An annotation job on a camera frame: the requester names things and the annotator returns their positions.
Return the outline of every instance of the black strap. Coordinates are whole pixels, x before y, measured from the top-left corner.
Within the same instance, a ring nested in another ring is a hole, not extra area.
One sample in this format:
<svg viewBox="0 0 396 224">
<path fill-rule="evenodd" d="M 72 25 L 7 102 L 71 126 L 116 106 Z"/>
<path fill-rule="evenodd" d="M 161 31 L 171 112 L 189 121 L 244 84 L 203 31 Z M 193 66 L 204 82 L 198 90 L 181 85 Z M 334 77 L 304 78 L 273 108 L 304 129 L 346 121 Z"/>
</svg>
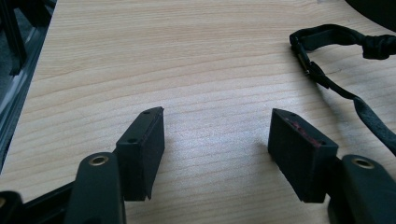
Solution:
<svg viewBox="0 0 396 224">
<path fill-rule="evenodd" d="M 299 30 L 290 35 L 290 43 L 305 72 L 315 82 L 331 89 L 342 97 L 353 100 L 355 110 L 370 131 L 396 156 L 396 134 L 391 131 L 376 113 L 359 96 L 344 90 L 332 82 L 320 67 L 311 62 L 306 50 L 315 50 L 327 45 L 360 45 L 366 59 L 384 60 L 396 54 L 396 36 L 368 36 L 334 24 Z"/>
</svg>

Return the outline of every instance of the wood grain surface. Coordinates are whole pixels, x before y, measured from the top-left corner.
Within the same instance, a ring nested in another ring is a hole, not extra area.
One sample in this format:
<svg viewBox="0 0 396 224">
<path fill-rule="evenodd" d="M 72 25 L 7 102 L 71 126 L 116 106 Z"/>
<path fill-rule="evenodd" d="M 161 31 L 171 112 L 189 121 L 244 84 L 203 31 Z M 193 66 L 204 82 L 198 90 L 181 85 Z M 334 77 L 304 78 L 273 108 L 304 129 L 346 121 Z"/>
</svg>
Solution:
<svg viewBox="0 0 396 224">
<path fill-rule="evenodd" d="M 165 144 L 151 201 L 126 203 L 128 223 L 328 223 L 304 204 L 267 152 L 272 108 L 299 114 L 339 146 L 394 156 L 353 103 L 304 76 L 289 35 L 336 23 L 395 35 L 341 0 L 59 0 L 0 190 L 27 202 L 73 181 L 79 162 L 112 151 L 137 115 L 164 107 Z M 361 48 L 310 54 L 396 132 L 396 63 Z"/>
</svg>

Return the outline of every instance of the wooden table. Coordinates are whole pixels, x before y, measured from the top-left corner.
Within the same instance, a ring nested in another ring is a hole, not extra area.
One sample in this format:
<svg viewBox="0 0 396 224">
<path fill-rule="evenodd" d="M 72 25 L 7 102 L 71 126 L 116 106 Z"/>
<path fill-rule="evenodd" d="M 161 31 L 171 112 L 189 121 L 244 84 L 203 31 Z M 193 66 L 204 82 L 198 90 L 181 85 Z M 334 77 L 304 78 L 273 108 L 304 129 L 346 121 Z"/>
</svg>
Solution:
<svg viewBox="0 0 396 224">
<path fill-rule="evenodd" d="M 163 106 L 166 150 L 151 201 L 129 223 L 327 223 L 299 202 L 271 161 L 272 108 L 299 114 L 339 146 L 396 178 L 394 156 L 352 102 L 313 84 L 290 51 L 296 30 L 336 23 L 395 35 L 344 1 L 59 0 L 10 147 L 0 190 L 27 202 L 73 181 L 79 162 Z M 361 48 L 310 54 L 396 132 L 396 63 Z"/>
</svg>

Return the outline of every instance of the light wood tabletop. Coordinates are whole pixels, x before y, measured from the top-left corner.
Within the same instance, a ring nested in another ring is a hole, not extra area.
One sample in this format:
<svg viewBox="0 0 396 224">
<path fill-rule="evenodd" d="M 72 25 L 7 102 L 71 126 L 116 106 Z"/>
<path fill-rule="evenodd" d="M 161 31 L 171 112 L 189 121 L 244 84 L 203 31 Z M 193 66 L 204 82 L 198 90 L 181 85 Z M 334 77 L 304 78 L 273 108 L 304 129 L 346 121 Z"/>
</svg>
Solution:
<svg viewBox="0 0 396 224">
<path fill-rule="evenodd" d="M 342 0 L 59 0 L 0 175 L 28 202 L 112 151 L 137 115 L 164 108 L 165 152 L 152 199 L 126 203 L 128 223 L 328 223 L 301 203 L 267 151 L 271 111 L 292 111 L 339 145 L 395 157 L 351 101 L 304 76 L 289 35 L 325 23 L 395 35 Z M 396 132 L 396 58 L 361 47 L 310 54 Z"/>
</svg>

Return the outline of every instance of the gray floor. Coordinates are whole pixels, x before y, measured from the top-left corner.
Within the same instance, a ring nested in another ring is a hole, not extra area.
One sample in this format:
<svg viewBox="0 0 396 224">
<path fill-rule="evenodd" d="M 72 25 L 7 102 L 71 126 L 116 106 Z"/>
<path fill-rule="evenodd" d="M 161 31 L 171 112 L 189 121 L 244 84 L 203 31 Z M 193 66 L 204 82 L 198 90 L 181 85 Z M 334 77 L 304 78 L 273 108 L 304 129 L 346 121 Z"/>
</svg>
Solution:
<svg viewBox="0 0 396 224">
<path fill-rule="evenodd" d="M 28 20 L 23 16 L 23 14 L 15 9 L 15 15 L 17 17 L 18 25 L 21 31 L 21 37 L 23 40 L 26 40 L 29 34 L 32 32 L 32 25 Z M 0 31 L 0 100 L 3 99 L 3 96 L 7 93 L 7 87 L 12 79 L 12 76 L 9 75 L 11 71 L 12 61 L 10 60 L 10 49 L 7 43 L 7 39 L 3 30 Z M 30 79 L 26 85 L 18 93 L 18 102 L 15 108 L 12 110 L 12 114 L 8 119 L 10 125 L 7 129 L 7 133 L 5 134 L 5 144 L 0 146 L 0 172 L 2 170 L 4 161 L 6 159 L 6 155 L 8 152 L 9 144 L 11 143 L 12 136 L 14 134 L 18 119 L 21 114 L 21 110 L 23 108 L 23 103 L 28 92 L 30 86 Z"/>
</svg>

